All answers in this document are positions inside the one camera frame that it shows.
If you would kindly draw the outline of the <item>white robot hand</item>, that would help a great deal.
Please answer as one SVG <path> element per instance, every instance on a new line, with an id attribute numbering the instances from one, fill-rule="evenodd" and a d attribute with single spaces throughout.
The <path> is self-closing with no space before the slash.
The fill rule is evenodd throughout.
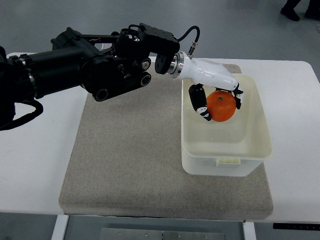
<path id="1" fill-rule="evenodd" d="M 236 108 L 242 106 L 244 91 L 230 71 L 220 63 L 201 58 L 191 58 L 181 51 L 175 54 L 168 72 L 173 79 L 190 79 L 193 84 L 188 89 L 194 111 L 207 121 L 212 117 L 208 111 L 204 86 L 231 91 Z"/>

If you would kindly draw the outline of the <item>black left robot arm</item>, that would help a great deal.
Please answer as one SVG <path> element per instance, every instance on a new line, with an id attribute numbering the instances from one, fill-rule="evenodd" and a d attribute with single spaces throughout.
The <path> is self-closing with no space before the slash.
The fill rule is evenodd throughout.
<path id="1" fill-rule="evenodd" d="M 191 79 L 189 96 L 193 109 L 207 121 L 204 87 L 230 93 L 239 109 L 244 98 L 240 83 L 221 64 L 195 58 L 194 41 L 188 52 L 180 50 L 180 38 L 144 23 L 131 24 L 110 35 L 81 34 L 67 28 L 51 40 L 52 50 L 19 56 L 0 51 L 0 128 L 20 127 L 43 113 L 39 99 L 81 86 L 98 101 L 146 86 L 155 72 L 173 79 Z"/>

